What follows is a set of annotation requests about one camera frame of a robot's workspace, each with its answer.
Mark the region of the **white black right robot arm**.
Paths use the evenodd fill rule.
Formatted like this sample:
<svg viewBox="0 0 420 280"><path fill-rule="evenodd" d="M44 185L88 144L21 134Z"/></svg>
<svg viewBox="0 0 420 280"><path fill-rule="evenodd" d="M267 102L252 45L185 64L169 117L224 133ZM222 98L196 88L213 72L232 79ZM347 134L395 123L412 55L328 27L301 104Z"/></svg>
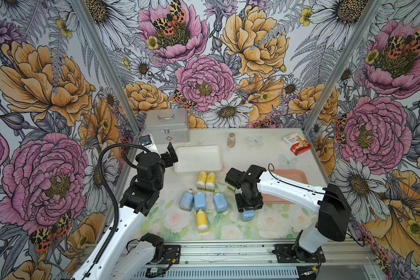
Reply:
<svg viewBox="0 0 420 280"><path fill-rule="evenodd" d="M329 241L345 240L352 215L351 207L335 184L326 187L303 184L257 165L251 165L247 171L231 168L225 182L241 191L235 195L240 213L262 209L264 196L271 195L317 215L317 221L301 230L294 244L276 251L279 257L294 259L298 263L321 262L322 245Z"/></svg>

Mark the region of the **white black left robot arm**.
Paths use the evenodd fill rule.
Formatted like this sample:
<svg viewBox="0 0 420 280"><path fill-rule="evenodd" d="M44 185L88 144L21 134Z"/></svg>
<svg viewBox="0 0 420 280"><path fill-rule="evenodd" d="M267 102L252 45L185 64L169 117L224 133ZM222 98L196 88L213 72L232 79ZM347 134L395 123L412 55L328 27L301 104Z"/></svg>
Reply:
<svg viewBox="0 0 420 280"><path fill-rule="evenodd" d="M132 234L143 224L158 200L164 186L165 170L179 160L172 144L163 154L157 152L155 145L136 145L135 148L141 150L136 156L137 174L122 199L112 199L113 224L74 273L74 280L130 280L143 266L158 263L163 258L164 240L152 233L145 234L126 257L120 257Z"/></svg>

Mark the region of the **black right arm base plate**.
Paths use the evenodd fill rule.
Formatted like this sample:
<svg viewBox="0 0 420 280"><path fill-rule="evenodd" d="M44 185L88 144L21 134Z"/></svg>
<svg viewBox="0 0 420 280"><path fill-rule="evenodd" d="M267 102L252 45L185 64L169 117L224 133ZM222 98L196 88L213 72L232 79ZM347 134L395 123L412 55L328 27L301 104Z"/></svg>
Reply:
<svg viewBox="0 0 420 280"><path fill-rule="evenodd" d="M315 253L309 253L289 243L276 244L272 250L279 263L325 263L326 258L319 247Z"/></svg>

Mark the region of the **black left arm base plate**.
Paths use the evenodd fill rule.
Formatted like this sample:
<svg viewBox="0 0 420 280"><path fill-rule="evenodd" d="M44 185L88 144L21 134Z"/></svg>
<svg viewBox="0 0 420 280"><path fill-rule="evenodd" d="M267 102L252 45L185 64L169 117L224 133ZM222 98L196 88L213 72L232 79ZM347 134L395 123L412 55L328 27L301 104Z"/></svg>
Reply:
<svg viewBox="0 0 420 280"><path fill-rule="evenodd" d="M156 261L151 261L152 265L169 265L172 263L176 265L180 262L181 245L164 245L163 253Z"/></svg>

